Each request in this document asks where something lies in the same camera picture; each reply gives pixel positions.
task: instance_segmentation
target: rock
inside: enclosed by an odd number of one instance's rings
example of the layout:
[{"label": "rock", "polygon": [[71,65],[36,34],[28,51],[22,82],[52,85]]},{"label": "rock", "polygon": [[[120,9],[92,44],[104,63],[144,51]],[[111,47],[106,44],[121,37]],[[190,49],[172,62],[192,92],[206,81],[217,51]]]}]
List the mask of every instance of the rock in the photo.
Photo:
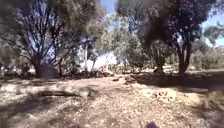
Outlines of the rock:
[{"label": "rock", "polygon": [[201,99],[196,93],[185,93],[184,96],[188,98],[188,105],[195,106],[201,104]]},{"label": "rock", "polygon": [[170,88],[159,89],[155,93],[156,98],[163,102],[173,102],[176,100],[177,92]]},{"label": "rock", "polygon": [[134,83],[131,84],[131,87],[135,88],[135,89],[147,89],[147,86],[144,84],[138,84],[138,83]]},{"label": "rock", "polygon": [[142,94],[146,98],[151,98],[154,94],[154,90],[152,89],[142,89],[139,91],[140,94]]}]

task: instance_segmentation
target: green leaves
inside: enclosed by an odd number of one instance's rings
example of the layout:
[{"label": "green leaves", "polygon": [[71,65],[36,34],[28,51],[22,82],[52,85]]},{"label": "green leaves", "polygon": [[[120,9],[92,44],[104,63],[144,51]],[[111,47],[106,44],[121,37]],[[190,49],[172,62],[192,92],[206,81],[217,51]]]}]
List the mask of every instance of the green leaves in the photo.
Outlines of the green leaves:
[{"label": "green leaves", "polygon": [[209,26],[205,29],[204,36],[210,40],[211,44],[215,45],[216,40],[224,36],[224,28],[223,26]]}]

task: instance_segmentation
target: dry grass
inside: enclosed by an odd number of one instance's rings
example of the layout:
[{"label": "dry grass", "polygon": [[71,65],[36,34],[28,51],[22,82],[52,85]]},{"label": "dry grass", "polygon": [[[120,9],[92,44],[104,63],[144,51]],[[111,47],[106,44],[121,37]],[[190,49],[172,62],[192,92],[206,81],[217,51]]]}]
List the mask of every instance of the dry grass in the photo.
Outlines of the dry grass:
[{"label": "dry grass", "polygon": [[[113,79],[62,81],[68,86],[88,86],[98,91],[99,94],[93,99],[39,97],[1,92],[0,127],[144,128],[150,122],[154,122],[159,128],[224,126],[220,120],[223,111],[218,109],[222,108],[220,106],[223,103],[221,91],[199,94],[182,92],[176,88],[175,101],[163,102],[140,93],[142,89],[155,91],[160,90],[160,87],[147,87],[138,83],[131,86],[124,84],[123,79],[120,81]],[[43,82],[41,86],[47,85],[49,82]]]}]

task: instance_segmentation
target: fallen branch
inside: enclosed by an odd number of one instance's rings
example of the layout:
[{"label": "fallen branch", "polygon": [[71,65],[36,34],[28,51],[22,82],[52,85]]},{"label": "fallen branch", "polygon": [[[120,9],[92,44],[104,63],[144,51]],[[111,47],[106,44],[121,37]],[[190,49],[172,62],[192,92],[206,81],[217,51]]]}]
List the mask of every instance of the fallen branch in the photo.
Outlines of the fallen branch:
[{"label": "fallen branch", "polygon": [[38,96],[80,96],[88,98],[91,90],[89,88],[75,88],[66,85],[51,85],[47,87],[22,86],[6,84],[0,87],[0,92],[28,94]]}]

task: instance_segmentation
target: dirt ground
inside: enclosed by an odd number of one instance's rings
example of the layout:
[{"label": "dirt ground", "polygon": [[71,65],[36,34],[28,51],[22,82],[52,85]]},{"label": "dirt ground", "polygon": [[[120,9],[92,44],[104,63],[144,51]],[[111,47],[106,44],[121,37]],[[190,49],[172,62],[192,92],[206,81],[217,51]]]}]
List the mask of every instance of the dirt ground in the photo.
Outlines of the dirt ground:
[{"label": "dirt ground", "polygon": [[1,86],[63,83],[90,88],[94,95],[83,98],[0,92],[0,128],[224,128],[224,96],[220,89],[161,87],[154,83],[170,84],[171,79],[153,78],[153,83],[149,78],[125,75],[82,80],[2,80]]}]

